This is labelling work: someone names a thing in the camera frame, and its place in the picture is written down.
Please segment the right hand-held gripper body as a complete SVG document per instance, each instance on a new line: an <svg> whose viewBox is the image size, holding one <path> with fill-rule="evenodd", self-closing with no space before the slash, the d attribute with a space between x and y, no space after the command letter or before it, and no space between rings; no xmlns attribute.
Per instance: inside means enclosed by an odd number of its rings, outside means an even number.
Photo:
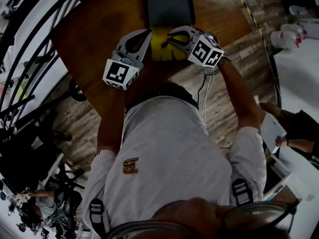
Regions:
<svg viewBox="0 0 319 239"><path fill-rule="evenodd" d="M211 34L196 30L191 41L192 45L187 59L194 64L215 67L224 55L224 50Z"/></svg>

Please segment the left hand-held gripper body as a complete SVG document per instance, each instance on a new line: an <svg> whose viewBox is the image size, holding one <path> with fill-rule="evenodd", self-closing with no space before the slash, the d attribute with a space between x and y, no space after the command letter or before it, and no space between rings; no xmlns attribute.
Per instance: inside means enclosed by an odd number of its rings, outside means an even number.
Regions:
<svg viewBox="0 0 319 239"><path fill-rule="evenodd" d="M127 90L139 76L143 63L120 51L113 51L107 60L103 81L114 88Z"/></svg>

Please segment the black screwdriver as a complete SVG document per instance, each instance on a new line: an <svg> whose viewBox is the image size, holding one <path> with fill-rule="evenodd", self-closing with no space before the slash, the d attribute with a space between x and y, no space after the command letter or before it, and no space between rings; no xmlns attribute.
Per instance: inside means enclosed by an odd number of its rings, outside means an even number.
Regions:
<svg viewBox="0 0 319 239"><path fill-rule="evenodd" d="M164 41L162 44L161 44L161 48L164 49L166 48L167 46L173 46L174 44L174 41L175 39L172 37L172 38L168 38L166 41Z"/></svg>

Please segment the person's right forearm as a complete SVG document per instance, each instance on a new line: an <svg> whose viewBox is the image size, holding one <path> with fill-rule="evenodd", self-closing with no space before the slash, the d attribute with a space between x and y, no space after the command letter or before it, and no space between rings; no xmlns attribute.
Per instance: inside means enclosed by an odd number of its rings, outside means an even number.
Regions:
<svg viewBox="0 0 319 239"><path fill-rule="evenodd" d="M238 118L238 129L248 126L260 129L259 107L240 72L224 57L219 60L218 68Z"/></svg>

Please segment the person's left forearm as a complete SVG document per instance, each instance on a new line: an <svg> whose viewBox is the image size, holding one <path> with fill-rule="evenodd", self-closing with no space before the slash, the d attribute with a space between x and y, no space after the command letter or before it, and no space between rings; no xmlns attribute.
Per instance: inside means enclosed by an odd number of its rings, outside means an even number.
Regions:
<svg viewBox="0 0 319 239"><path fill-rule="evenodd" d="M103 150L117 155L122 143L126 92L112 89L107 96L108 104L101 116L97 133L97 154Z"/></svg>

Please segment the person's dark trousers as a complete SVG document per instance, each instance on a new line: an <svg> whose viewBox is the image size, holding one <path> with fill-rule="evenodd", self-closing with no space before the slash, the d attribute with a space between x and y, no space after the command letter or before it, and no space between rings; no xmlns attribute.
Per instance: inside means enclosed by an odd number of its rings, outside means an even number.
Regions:
<svg viewBox="0 0 319 239"><path fill-rule="evenodd" d="M189 93L184 87L171 81L165 81L160 83L157 87L146 91L145 94L141 94L133 101L129 102L125 107L125 113L144 101L147 101L151 98L163 96L181 99L199 109L198 103L193 99L191 93Z"/></svg>

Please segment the white plastic jug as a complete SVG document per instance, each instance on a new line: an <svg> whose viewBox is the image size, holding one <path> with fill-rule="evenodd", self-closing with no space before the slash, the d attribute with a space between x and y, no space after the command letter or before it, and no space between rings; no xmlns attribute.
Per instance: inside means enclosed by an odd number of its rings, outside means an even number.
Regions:
<svg viewBox="0 0 319 239"><path fill-rule="evenodd" d="M300 46L298 35L290 30L274 31L270 35L270 40L275 48L294 50Z"/></svg>
<svg viewBox="0 0 319 239"><path fill-rule="evenodd" d="M292 31L301 39L305 39L307 34L304 27L299 24L282 24L280 29L281 31Z"/></svg>

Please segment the person's white t-shirt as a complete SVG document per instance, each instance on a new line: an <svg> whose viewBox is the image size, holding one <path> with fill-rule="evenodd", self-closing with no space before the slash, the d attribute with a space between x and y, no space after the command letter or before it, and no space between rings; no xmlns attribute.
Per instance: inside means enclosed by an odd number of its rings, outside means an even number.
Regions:
<svg viewBox="0 0 319 239"><path fill-rule="evenodd" d="M193 105L169 96L149 99L127 113L120 151L101 150L94 158L83 193L83 221L91 226L93 199L103 202L107 231L147 220L179 200L200 197L236 205L232 183L238 178L260 201L266 184L262 145L256 128L243 127L224 155Z"/></svg>

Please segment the white tablet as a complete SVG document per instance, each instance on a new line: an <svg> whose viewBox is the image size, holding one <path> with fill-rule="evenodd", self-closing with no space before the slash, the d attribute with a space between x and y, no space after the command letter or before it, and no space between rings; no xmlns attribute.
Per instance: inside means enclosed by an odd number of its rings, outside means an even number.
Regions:
<svg viewBox="0 0 319 239"><path fill-rule="evenodd" d="M273 115L266 113L264 120L261 124L261 136L268 150L272 154L276 153L279 149L276 146L276 138L278 136L284 137L286 134L287 132L276 120L276 118Z"/></svg>

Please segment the black office chair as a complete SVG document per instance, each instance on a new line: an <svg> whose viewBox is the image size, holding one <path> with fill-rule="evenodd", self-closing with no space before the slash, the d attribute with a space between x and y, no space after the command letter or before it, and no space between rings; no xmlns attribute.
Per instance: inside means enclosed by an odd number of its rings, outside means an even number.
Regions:
<svg viewBox="0 0 319 239"><path fill-rule="evenodd" d="M68 134L34 124L28 124L17 134L0 128L0 174L4 184L15 195L26 188L37 189L62 154L55 142L71 139Z"/></svg>

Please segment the person's eyeglasses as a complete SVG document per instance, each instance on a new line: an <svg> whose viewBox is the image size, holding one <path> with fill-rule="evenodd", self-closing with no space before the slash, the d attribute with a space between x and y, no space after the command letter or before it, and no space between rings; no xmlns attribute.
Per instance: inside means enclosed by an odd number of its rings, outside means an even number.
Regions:
<svg viewBox="0 0 319 239"><path fill-rule="evenodd" d="M290 239L291 226L281 226L294 217L295 204L274 201L254 202L226 212L221 227L196 230L172 221L128 222L114 227L101 239Z"/></svg>

